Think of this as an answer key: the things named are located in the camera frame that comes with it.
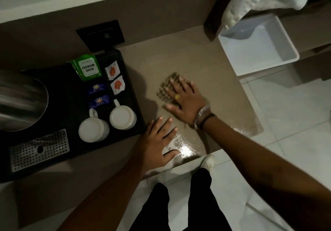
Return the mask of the person's right hand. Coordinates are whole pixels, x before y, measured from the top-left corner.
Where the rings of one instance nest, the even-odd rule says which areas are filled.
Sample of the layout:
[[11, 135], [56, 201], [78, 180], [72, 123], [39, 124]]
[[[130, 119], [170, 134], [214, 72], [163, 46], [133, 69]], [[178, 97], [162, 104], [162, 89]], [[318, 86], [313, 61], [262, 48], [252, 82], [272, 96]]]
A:
[[191, 128], [198, 129], [204, 117], [211, 113], [210, 105], [199, 91], [197, 96], [191, 95], [189, 82], [181, 76], [179, 77], [178, 83], [185, 90], [187, 96], [185, 98], [172, 98], [179, 104], [177, 106], [184, 112], [184, 115], [174, 116], [188, 124]]

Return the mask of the person's left hand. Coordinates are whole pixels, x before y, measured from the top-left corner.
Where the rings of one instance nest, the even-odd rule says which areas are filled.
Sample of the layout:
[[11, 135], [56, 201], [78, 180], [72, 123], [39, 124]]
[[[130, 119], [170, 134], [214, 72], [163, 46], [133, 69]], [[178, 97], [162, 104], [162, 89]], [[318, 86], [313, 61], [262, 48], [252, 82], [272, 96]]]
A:
[[138, 165], [142, 176], [150, 170], [166, 166], [163, 164], [163, 150], [174, 139], [178, 130], [177, 127], [174, 127], [163, 138], [156, 137], [155, 122], [156, 120], [149, 135], [143, 133], [139, 137], [131, 157], [134, 164]]

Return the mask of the brown checkered cleaning cloth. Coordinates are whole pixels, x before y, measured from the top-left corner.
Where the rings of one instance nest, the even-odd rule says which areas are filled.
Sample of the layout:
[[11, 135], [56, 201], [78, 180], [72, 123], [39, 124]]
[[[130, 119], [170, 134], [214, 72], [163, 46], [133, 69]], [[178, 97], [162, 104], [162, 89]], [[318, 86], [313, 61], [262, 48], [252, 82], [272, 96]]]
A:
[[174, 105], [179, 105], [174, 99], [172, 99], [168, 93], [166, 92], [165, 88], [168, 88], [172, 92], [175, 92], [175, 89], [170, 83], [170, 79], [173, 79], [175, 81], [179, 81], [179, 74], [177, 72], [173, 72], [170, 74], [163, 82], [160, 84], [159, 91], [156, 93], [157, 97], [161, 99], [163, 102]]

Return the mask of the person's right forearm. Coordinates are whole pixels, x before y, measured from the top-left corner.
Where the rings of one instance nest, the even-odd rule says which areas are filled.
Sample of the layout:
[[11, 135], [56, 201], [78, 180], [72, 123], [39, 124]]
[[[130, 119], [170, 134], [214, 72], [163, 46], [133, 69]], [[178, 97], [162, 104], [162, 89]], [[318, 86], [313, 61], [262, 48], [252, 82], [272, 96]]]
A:
[[226, 152], [254, 191], [295, 231], [331, 231], [331, 190], [218, 117], [203, 130]]

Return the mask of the person's left forearm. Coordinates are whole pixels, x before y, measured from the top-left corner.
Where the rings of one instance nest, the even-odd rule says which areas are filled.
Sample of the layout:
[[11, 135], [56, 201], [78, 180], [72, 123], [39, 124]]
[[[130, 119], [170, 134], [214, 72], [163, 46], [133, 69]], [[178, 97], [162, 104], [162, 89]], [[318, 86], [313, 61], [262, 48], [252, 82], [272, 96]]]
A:
[[84, 199], [57, 231], [116, 231], [145, 172], [144, 161], [131, 158]]

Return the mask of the white ceramic cup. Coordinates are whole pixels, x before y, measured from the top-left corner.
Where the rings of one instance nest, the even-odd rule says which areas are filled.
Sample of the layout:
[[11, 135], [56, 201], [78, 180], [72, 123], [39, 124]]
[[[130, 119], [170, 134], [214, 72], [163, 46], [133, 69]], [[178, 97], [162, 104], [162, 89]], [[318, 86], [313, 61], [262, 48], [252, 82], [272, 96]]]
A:
[[109, 120], [113, 128], [118, 130], [129, 130], [137, 122], [135, 112], [128, 106], [120, 105], [117, 99], [114, 99], [115, 108], [111, 111]]
[[95, 109], [89, 109], [89, 118], [85, 119], [78, 128], [81, 140], [87, 143], [103, 141], [110, 132], [109, 124], [98, 118]]

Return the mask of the person's white left shoe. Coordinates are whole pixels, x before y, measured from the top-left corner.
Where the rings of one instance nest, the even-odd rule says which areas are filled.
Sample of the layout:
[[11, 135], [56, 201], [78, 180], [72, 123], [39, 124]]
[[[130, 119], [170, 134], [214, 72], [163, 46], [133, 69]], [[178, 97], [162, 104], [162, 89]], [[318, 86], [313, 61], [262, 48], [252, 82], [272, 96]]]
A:
[[165, 183], [165, 175], [164, 174], [158, 174], [158, 175], [152, 176], [152, 177], [147, 179], [147, 184], [148, 184], [148, 186], [150, 187], [151, 190], [153, 190], [154, 187], [157, 184], [164, 185], [164, 183]]

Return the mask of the person's white shoe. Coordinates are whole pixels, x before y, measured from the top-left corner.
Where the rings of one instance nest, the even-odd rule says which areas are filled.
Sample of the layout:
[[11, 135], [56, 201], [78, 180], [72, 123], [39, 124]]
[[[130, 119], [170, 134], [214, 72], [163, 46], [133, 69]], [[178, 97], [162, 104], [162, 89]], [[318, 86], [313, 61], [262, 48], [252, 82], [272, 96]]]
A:
[[153, 190], [154, 187], [157, 184], [164, 185], [164, 183], [165, 183], [165, 175], [164, 174], [158, 174], [158, 175], [152, 176], [152, 177], [147, 179], [147, 184], [148, 184], [148, 186], [150, 187], [151, 190]]
[[205, 158], [201, 162], [200, 168], [205, 169], [208, 172], [210, 172], [215, 167], [215, 164], [216, 164], [216, 159], [215, 159], [214, 155], [208, 154], [205, 156]]

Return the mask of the black wrist band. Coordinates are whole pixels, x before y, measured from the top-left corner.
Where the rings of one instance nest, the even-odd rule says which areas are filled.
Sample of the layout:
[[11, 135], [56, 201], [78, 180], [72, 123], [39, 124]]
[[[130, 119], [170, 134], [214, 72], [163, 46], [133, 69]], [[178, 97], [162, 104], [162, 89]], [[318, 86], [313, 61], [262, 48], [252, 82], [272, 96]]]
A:
[[212, 117], [216, 117], [216, 115], [213, 114], [213, 113], [209, 113], [207, 116], [205, 116], [204, 119], [203, 119], [203, 120], [201, 121], [201, 123], [199, 124], [199, 128], [200, 128], [200, 129], [203, 129], [203, 126], [204, 126], [204, 124], [206, 123], [206, 121], [209, 120], [209, 119], [212, 118]]

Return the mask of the person's white right shoe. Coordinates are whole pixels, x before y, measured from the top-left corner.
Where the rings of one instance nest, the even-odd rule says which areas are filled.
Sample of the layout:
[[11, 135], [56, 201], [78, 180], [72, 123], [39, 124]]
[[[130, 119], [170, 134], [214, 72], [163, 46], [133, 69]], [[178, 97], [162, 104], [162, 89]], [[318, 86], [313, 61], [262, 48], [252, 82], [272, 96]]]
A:
[[205, 156], [205, 158], [201, 162], [200, 168], [205, 169], [208, 172], [210, 172], [215, 167], [215, 164], [216, 164], [216, 159], [215, 159], [214, 155], [208, 154]]

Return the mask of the white sachet with red print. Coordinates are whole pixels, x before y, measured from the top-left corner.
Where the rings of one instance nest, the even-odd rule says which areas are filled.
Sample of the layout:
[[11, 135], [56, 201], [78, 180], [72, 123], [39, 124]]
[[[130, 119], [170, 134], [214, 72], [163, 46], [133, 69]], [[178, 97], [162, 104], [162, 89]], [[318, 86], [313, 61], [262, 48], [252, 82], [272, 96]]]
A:
[[117, 61], [114, 61], [108, 67], [105, 67], [105, 72], [107, 74], [108, 80], [113, 81], [121, 73]]
[[120, 75], [118, 78], [116, 78], [111, 84], [110, 87], [113, 91], [114, 96], [118, 95], [122, 91], [125, 90], [126, 84], [123, 79], [123, 75]]

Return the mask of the blue sachet with flower print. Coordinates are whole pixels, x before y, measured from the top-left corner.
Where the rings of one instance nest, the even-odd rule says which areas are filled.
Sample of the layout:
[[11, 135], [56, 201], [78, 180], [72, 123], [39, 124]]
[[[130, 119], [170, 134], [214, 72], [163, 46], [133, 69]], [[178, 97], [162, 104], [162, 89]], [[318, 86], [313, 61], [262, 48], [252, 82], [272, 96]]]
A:
[[95, 83], [92, 85], [88, 85], [84, 88], [86, 95], [93, 95], [101, 91], [105, 91], [107, 89], [106, 84], [104, 83]]
[[89, 109], [96, 109], [97, 107], [110, 103], [109, 95], [99, 96], [96, 99], [89, 102]]

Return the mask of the person's black trousers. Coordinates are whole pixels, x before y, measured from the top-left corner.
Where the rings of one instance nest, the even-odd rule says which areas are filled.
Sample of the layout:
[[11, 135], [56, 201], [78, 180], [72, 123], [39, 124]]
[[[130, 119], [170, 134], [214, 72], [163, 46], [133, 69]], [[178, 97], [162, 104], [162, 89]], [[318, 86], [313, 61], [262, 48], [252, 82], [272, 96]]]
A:
[[[232, 231], [211, 191], [212, 177], [199, 168], [191, 177], [188, 227], [183, 231]], [[129, 231], [171, 231], [168, 188], [157, 182]]]

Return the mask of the white plastic bin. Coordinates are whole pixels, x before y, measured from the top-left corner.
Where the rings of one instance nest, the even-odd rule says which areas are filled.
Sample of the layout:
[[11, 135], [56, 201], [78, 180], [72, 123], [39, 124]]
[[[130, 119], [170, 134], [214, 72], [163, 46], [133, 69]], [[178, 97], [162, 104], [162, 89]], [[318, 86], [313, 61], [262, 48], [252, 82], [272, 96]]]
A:
[[259, 15], [223, 28], [218, 39], [237, 76], [298, 61], [300, 55], [279, 17]]

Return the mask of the black serving tray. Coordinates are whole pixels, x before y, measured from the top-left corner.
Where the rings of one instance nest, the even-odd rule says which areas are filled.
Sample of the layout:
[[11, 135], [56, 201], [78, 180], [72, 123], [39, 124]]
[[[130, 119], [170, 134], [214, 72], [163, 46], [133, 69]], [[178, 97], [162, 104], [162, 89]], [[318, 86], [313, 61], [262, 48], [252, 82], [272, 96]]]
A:
[[[115, 49], [110, 52], [95, 55], [101, 70], [102, 78], [91, 80], [93, 83], [107, 84], [107, 89], [93, 95], [86, 95], [84, 88], [90, 85], [83, 82], [71, 64], [48, 67], [45, 69], [31, 69], [23, 73], [41, 80], [49, 91], [49, 107], [45, 114], [30, 128], [18, 132], [0, 131], [0, 183], [22, 179], [49, 166], [68, 159], [106, 147], [129, 137], [143, 133], [146, 123], [143, 119], [122, 53]], [[118, 62], [120, 75], [126, 88], [114, 96], [104, 68], [114, 61]], [[80, 124], [89, 117], [89, 102], [99, 96], [109, 95], [110, 103], [96, 108], [100, 119], [105, 120], [110, 126], [109, 135], [100, 142], [86, 143], [80, 139], [78, 129]], [[118, 130], [111, 126], [109, 116], [115, 108], [114, 99], [121, 105], [130, 107], [137, 116], [135, 126], [129, 130]], [[24, 170], [11, 172], [9, 148], [37, 138], [65, 129], [68, 137], [69, 152], [47, 161], [30, 166]]]

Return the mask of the green tea packet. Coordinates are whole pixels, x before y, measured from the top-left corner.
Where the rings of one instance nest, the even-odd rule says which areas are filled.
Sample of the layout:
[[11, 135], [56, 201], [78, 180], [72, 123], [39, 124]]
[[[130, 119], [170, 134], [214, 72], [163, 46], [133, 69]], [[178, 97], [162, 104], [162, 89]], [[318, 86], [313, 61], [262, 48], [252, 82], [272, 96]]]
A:
[[70, 63], [83, 82], [102, 77], [102, 71], [94, 55], [85, 54]]

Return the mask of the perforated metal drip plate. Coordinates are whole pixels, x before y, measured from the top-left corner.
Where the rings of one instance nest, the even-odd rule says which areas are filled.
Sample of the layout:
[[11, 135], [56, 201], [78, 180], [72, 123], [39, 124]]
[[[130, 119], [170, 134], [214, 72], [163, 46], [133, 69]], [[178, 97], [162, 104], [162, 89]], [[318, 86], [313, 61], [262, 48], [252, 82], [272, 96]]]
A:
[[65, 129], [12, 146], [9, 148], [11, 172], [24, 170], [30, 166], [66, 154], [69, 150]]

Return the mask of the brown wooden shelf unit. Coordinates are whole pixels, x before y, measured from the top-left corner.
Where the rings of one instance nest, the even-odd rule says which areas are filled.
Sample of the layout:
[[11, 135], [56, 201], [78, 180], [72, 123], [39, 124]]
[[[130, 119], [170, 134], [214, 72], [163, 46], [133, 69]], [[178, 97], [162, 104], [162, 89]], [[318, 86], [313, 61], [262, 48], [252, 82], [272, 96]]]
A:
[[[210, 40], [218, 39], [222, 30], [221, 19], [229, 2], [230, 0], [217, 0], [207, 16], [204, 29]], [[266, 14], [274, 14], [279, 17], [300, 55], [299, 60], [331, 50], [331, 0], [308, 0], [300, 10], [278, 8], [249, 11], [241, 20]]]

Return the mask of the stainless steel kettle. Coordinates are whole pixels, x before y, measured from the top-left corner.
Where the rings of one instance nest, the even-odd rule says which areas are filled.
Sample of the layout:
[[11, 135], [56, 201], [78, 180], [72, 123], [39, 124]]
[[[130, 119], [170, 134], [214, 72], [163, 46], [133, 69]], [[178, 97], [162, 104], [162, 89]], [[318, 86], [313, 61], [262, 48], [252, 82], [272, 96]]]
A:
[[49, 93], [38, 79], [21, 72], [0, 69], [0, 130], [18, 132], [44, 115]]

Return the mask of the black wall socket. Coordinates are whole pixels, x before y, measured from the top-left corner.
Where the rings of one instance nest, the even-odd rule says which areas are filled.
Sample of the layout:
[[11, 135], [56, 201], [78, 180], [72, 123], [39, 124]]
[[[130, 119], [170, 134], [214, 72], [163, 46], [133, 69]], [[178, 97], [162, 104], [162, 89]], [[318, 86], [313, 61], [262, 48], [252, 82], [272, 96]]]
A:
[[112, 20], [76, 30], [90, 52], [112, 51], [125, 42], [118, 20]]

